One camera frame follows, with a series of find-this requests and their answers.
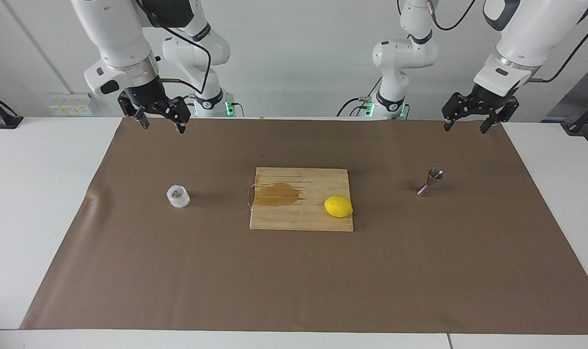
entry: wall outlet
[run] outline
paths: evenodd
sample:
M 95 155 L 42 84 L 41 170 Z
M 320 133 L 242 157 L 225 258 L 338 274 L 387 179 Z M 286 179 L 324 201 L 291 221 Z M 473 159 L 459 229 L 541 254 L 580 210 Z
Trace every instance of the wall outlet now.
M 54 116 L 94 116 L 93 101 L 88 94 L 52 95 L 48 109 Z
M 63 112 L 61 112 L 61 104 L 63 104 L 63 99 L 53 99 L 48 103 L 48 110 L 54 116 L 64 116 Z

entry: metal jigger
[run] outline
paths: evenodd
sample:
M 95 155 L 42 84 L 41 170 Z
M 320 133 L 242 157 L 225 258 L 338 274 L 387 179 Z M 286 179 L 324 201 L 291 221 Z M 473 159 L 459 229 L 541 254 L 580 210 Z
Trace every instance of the metal jigger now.
M 416 191 L 416 195 L 420 197 L 427 197 L 429 195 L 429 188 L 436 182 L 443 179 L 445 173 L 440 168 L 432 167 L 427 176 L 427 183 Z

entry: cutting board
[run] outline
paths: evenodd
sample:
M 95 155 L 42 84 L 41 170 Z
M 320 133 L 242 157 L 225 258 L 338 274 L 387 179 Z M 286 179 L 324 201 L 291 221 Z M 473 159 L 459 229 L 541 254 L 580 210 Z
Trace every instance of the cutting board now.
M 251 229 L 352 232 L 352 215 L 328 214 L 331 196 L 350 199 L 348 171 L 337 168 L 258 167 Z

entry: white wall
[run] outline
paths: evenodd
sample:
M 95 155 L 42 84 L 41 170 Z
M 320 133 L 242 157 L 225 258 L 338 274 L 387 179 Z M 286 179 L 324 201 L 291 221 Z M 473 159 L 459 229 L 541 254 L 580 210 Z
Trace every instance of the white wall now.
M 438 20 L 460 17 L 469 0 L 445 0 Z M 376 42 L 403 38 L 393 0 L 204 0 L 209 22 L 227 38 L 232 57 L 216 67 L 223 87 L 247 115 L 334 115 L 351 97 L 365 95 L 380 76 L 371 61 Z M 454 91 L 469 93 L 473 77 L 499 34 L 481 14 L 483 0 L 457 29 L 434 31 L 441 55 L 435 66 L 411 69 L 407 103 L 412 119 L 441 119 Z M 588 19 L 555 49 L 538 76 L 549 77 L 588 30 Z M 161 54 L 167 33 L 145 29 Z M 0 98 L 19 113 L 47 115 L 50 93 L 88 92 L 83 71 L 98 60 L 70 0 L 0 0 Z M 517 94 L 516 121 L 539 121 L 588 71 L 588 42 L 552 84 L 531 84 Z M 161 77 L 184 77 L 161 62 Z M 167 85 L 170 96 L 187 88 Z M 114 96 L 98 100 L 99 115 L 121 115 Z

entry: green led light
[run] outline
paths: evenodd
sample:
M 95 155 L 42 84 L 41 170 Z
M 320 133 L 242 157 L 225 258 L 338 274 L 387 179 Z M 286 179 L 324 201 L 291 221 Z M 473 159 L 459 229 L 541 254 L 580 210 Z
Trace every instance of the green led light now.
M 225 102 L 225 108 L 227 108 L 227 115 L 234 115 L 234 108 L 232 108 L 231 103 Z
M 373 109 L 376 107 L 376 104 L 374 104 L 373 102 L 369 102 L 369 106 L 367 106 L 367 111 L 365 111 L 365 115 L 367 115 L 367 117 L 372 117 L 373 116 Z

